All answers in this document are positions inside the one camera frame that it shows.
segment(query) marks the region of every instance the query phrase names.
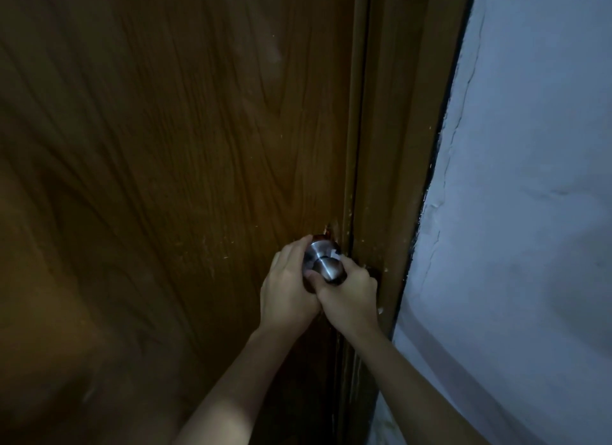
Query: wood panel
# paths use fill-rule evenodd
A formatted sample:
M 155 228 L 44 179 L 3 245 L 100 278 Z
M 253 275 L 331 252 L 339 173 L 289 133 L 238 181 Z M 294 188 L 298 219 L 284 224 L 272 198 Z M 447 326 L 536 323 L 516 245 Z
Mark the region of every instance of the wood panel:
M 352 257 L 379 279 L 392 335 L 470 0 L 370 0 Z M 345 348 L 339 443 L 365 443 L 378 389 Z
M 3 443 L 168 443 L 343 218 L 353 0 L 0 0 Z M 326 438 L 331 333 L 253 442 Z

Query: white wall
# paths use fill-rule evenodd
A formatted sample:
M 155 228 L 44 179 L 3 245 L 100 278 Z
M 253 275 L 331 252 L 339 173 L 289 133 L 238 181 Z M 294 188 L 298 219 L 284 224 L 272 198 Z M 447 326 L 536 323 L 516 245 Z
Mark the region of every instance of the white wall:
M 493 444 L 612 444 L 611 289 L 612 0 L 475 0 L 394 342 Z

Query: forearm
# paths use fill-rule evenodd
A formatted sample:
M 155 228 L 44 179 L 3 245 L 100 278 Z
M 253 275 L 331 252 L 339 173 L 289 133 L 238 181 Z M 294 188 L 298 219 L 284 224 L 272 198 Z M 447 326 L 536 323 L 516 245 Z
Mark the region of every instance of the forearm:
M 407 443 L 487 443 L 381 331 L 367 331 L 353 339 Z
M 267 389 L 295 337 L 258 329 L 206 396 L 176 445 L 247 445 Z

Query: wooden door frame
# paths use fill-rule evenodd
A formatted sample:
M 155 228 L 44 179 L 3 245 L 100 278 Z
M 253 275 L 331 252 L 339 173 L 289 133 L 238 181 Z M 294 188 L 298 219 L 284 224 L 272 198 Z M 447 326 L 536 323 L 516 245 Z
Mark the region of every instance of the wooden door frame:
M 340 243 L 378 271 L 379 325 L 392 336 L 437 140 L 473 0 L 355 0 L 345 211 Z M 378 388 L 336 343 L 336 443 L 367 440 Z

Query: bare arm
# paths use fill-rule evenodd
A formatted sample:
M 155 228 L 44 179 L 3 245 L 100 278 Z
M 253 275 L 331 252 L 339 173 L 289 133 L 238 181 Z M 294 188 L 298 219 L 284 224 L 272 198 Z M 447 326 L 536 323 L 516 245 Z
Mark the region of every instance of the bare arm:
M 261 288 L 261 322 L 241 354 L 180 431 L 176 445 L 247 445 L 264 396 L 297 338 L 320 310 L 302 283 L 311 236 L 274 256 Z
M 308 279 L 333 326 L 352 344 L 376 379 L 409 444 L 487 444 L 487 441 L 397 351 L 378 327 L 376 280 L 342 257 L 348 277 L 328 286 L 316 272 Z

